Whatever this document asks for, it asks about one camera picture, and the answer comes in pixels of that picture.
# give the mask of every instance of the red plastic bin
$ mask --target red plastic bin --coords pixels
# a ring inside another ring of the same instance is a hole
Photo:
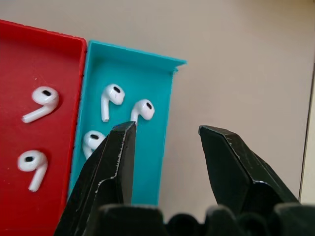
[[[0,20],[0,235],[51,236],[66,203],[85,62],[82,38]],[[57,109],[32,123],[23,115],[40,107],[39,86],[54,88]],[[18,157],[37,149],[48,170],[37,192],[34,172],[17,168]]]

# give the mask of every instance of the wireless earbud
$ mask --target wireless earbud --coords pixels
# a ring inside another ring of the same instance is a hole
[[[33,179],[31,180],[31,184],[29,186],[29,190],[31,192],[36,192],[43,178],[45,176],[46,170],[48,167],[47,158],[44,153],[31,150],[26,151],[22,155],[19,156],[18,159],[18,168],[21,171],[31,172],[36,170]]]
[[[56,90],[50,87],[38,87],[31,94],[34,102],[43,105],[43,107],[28,113],[27,115],[22,117],[22,121],[24,123],[30,123],[34,120],[37,120],[45,115],[51,113],[58,105],[59,96]]]
[[[82,149],[86,159],[92,155],[93,150],[97,149],[104,139],[105,136],[95,130],[91,130],[84,135]]]
[[[102,94],[101,98],[101,113],[102,121],[109,121],[109,101],[115,105],[121,105],[124,101],[125,92],[116,84],[108,85]]]
[[[138,123],[138,116],[141,115],[143,119],[151,120],[154,115],[154,106],[148,99],[143,99],[134,104],[131,111],[131,121]]]

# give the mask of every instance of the earbud stem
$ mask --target earbud stem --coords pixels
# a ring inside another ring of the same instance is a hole
[[[31,113],[28,113],[26,115],[24,115],[22,117],[22,121],[24,123],[30,123],[34,120],[37,120],[41,117],[44,117],[45,115],[48,115],[49,113],[51,113],[53,111],[53,109],[48,108],[47,106],[43,106],[39,109],[37,109],[36,111],[33,111]]]
[[[109,100],[102,95],[101,98],[101,114],[102,114],[102,121],[108,122],[109,121]]]
[[[93,153],[92,149],[85,144],[82,145],[82,149],[86,159],[88,159]]]
[[[35,175],[33,179],[31,180],[31,184],[29,186],[29,190],[31,192],[36,192],[39,189],[40,184],[42,183],[44,179],[47,167],[48,167],[48,164],[44,163],[35,171]]]
[[[139,116],[139,113],[135,109],[132,109],[130,120],[135,121],[136,125],[138,124],[138,116]]]

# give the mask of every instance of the beige wall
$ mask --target beige wall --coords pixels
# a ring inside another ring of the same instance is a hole
[[[314,61],[311,0],[11,0],[0,18],[188,60],[160,192],[169,218],[215,204],[198,126],[242,136],[297,196]]]

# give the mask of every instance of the teal plastic bin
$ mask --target teal plastic bin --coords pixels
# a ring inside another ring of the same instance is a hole
[[[165,136],[173,75],[185,60],[90,41],[88,46],[69,195],[86,159],[82,138],[90,130],[107,135],[113,126],[130,120],[134,104],[149,99],[155,114],[149,121],[139,116],[133,178],[133,204],[158,204]],[[109,103],[109,122],[102,122],[100,98],[104,88],[117,84],[125,91],[120,106]]]

